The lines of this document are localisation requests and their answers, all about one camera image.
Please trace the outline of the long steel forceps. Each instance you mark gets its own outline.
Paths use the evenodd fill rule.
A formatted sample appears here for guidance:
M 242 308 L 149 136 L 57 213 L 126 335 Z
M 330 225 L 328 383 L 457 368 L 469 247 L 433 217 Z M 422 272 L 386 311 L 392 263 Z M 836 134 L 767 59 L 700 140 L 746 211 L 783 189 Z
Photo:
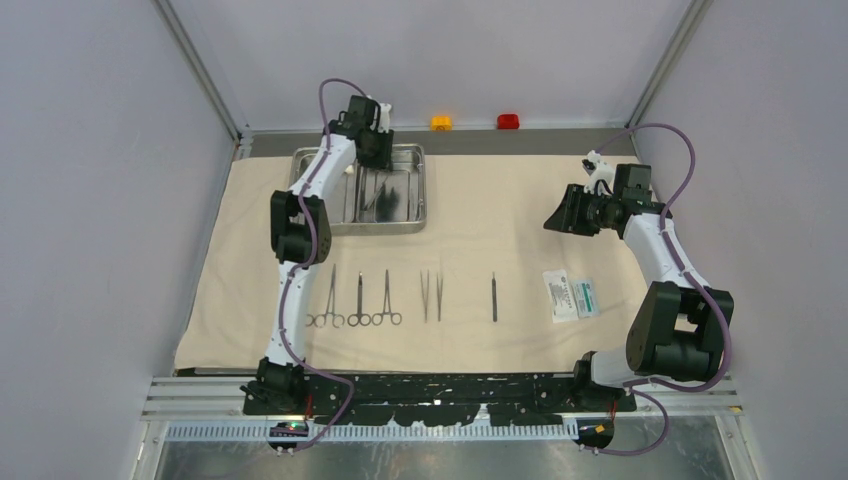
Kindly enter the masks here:
M 336 312 L 336 280 L 337 267 L 333 266 L 330 275 L 330 284 L 325 309 L 322 313 L 308 314 L 306 323 L 307 327 L 324 328 L 327 325 L 330 325 L 333 328 L 341 328 L 344 325 L 344 316 Z

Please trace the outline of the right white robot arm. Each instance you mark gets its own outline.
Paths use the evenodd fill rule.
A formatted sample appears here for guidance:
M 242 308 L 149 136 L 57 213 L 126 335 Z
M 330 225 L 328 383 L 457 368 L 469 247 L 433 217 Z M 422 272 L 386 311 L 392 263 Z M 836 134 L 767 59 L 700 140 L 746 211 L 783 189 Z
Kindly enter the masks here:
M 647 291 L 624 344 L 576 362 L 572 400 L 591 411 L 611 391 L 649 383 L 687 393 L 710 389 L 731 358 L 731 294 L 710 287 L 685 255 L 668 204 L 653 197 L 649 166 L 589 158 L 582 164 L 587 184 L 567 186 L 544 229 L 586 237 L 615 231 L 634 254 Z

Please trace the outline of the green white packet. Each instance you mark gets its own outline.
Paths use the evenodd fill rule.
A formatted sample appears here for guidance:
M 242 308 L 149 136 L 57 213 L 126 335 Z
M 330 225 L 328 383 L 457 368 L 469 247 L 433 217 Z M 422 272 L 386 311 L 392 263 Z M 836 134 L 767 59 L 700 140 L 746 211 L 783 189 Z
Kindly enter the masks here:
M 596 289 L 590 278 L 578 279 L 572 282 L 577 314 L 580 319 L 593 318 L 600 315 Z

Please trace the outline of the steel scalpel handle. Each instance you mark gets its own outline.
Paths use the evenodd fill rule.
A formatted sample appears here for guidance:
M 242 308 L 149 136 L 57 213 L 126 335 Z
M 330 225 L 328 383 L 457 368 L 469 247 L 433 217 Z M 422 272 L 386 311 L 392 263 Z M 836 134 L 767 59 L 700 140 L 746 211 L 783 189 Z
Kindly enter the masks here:
M 498 322 L 498 297 L 497 297 L 497 276 L 496 272 L 492 272 L 491 275 L 491 310 L 492 310 L 492 322 Z

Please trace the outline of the wire mesh steel basket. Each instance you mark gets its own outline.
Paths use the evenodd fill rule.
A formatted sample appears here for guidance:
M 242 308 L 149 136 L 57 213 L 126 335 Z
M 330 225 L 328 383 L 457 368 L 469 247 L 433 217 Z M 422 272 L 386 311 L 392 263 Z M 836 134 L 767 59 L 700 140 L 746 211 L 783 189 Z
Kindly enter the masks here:
M 426 179 L 423 182 L 425 210 L 419 221 L 411 223 L 390 224 L 341 224 L 331 225 L 328 219 L 325 200 L 332 193 L 336 182 L 347 167 L 357 162 L 357 148 L 353 141 L 334 135 L 330 141 L 324 139 L 316 148 L 316 158 L 310 164 L 305 173 L 294 184 L 272 193 L 271 218 L 276 230 L 281 226 L 299 224 L 307 231 L 302 209 L 296 197 L 304 198 L 304 202 L 310 206 L 315 204 L 316 197 L 321 199 L 324 210 L 312 215 L 316 225 L 327 224 L 331 235 L 340 236 L 388 236 L 405 235 L 419 232 L 427 222 L 427 192 Z

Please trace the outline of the beige cloth wrap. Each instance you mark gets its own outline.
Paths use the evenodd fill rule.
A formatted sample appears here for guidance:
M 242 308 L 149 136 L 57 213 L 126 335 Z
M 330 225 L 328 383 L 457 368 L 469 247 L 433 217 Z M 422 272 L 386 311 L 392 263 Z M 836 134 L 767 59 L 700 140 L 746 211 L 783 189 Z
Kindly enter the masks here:
M 543 228 L 567 185 L 586 179 L 577 157 L 430 155 L 425 163 L 425 227 L 410 235 L 334 237 L 308 306 L 312 314 L 324 311 L 336 266 L 336 311 L 354 312 L 362 273 L 365 312 L 378 312 L 388 270 L 392 308 L 402 323 L 308 328 L 309 364 L 360 371 L 568 371 L 584 353 L 624 343 L 647 290 L 635 256 L 613 231 L 583 237 Z M 279 301 L 269 201 L 289 186 L 291 166 L 288 157 L 249 158 L 232 166 L 176 350 L 177 368 L 254 369 L 264 356 Z M 552 322 L 542 273 L 559 269 L 567 272 L 571 289 L 575 280 L 593 281 L 599 316 Z M 421 270 L 430 272 L 427 322 Z

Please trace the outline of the white sterile pouch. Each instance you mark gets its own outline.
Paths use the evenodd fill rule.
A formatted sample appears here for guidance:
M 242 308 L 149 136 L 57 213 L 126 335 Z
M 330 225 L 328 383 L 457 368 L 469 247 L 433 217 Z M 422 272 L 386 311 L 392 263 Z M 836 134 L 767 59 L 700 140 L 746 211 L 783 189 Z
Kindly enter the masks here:
M 544 271 L 542 278 L 549 294 L 552 322 L 557 324 L 578 320 L 578 310 L 567 272 L 564 269 Z

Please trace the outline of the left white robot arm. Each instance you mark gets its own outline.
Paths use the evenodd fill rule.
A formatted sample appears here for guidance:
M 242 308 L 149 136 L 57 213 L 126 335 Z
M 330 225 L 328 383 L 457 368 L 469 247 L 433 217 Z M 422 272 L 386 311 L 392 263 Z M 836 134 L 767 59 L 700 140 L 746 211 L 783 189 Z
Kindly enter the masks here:
M 247 415 L 293 414 L 306 407 L 305 329 L 319 266 L 330 253 L 327 200 L 355 163 L 388 167 L 393 107 L 354 95 L 327 122 L 320 146 L 302 175 L 270 199 L 270 243 L 278 261 L 279 301 L 269 345 L 254 380 L 242 386 Z

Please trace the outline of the short steel scissors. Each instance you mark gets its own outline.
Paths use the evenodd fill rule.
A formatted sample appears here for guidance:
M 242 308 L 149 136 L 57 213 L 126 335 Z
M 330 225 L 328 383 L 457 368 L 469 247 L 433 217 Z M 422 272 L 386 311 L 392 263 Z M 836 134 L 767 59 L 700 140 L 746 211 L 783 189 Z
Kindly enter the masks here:
M 357 276 L 356 304 L 355 310 L 347 317 L 346 323 L 349 327 L 366 327 L 373 324 L 372 316 L 365 312 L 364 302 L 364 278 L 363 274 Z

